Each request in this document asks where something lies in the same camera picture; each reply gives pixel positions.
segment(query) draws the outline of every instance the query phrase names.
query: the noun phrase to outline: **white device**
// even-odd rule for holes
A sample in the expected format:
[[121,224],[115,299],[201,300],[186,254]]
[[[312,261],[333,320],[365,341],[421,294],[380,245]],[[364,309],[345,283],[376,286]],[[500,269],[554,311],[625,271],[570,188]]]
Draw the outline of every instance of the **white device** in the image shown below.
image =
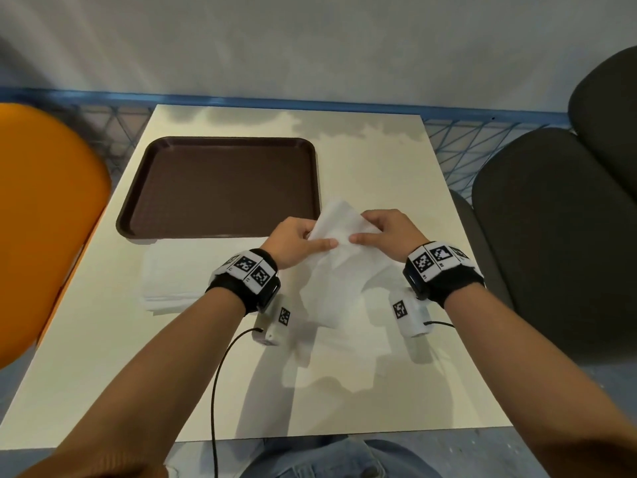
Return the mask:
[[254,326],[263,332],[252,331],[252,339],[262,345],[283,345],[290,331],[288,325],[294,312],[285,295],[278,293],[264,312],[257,314]]
[[429,300],[418,300],[410,288],[389,292],[389,305],[403,337],[418,337],[431,332],[431,326],[425,325],[425,322],[431,321],[427,310],[429,302]]

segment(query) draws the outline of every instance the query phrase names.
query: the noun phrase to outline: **chair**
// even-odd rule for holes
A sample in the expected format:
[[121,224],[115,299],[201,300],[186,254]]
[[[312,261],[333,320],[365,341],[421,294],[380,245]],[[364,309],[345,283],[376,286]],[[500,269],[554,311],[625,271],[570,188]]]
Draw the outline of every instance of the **chair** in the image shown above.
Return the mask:
[[77,134],[20,104],[0,104],[0,160],[3,368],[43,332],[111,182]]
[[473,211],[456,204],[487,286],[578,363],[622,361],[637,356],[637,47],[577,86],[569,119],[576,134],[538,129],[499,151]]

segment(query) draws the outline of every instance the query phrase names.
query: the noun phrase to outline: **forearm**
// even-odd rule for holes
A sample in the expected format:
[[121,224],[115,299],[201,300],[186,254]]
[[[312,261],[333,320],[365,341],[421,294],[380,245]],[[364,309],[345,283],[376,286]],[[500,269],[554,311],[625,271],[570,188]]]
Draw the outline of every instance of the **forearm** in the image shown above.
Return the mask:
[[243,317],[241,300],[211,289],[139,351],[58,451],[96,445],[163,461]]
[[635,428],[599,386],[483,287],[454,292],[445,310],[532,449],[597,440],[635,446]]

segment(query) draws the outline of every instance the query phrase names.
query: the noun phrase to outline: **brown tray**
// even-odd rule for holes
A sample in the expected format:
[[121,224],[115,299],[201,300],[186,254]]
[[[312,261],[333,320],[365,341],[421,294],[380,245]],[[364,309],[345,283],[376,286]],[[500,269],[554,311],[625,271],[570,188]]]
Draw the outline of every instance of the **brown tray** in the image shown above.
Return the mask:
[[316,153],[291,137],[162,137],[151,142],[117,218],[126,238],[268,236],[320,213]]

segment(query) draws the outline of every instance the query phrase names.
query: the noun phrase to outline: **blue denim jeans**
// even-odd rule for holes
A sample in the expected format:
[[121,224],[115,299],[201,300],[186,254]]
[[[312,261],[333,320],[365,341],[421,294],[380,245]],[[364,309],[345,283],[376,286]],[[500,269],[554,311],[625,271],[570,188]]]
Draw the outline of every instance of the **blue denim jeans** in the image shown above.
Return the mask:
[[442,478],[402,446],[348,436],[275,438],[242,478]]

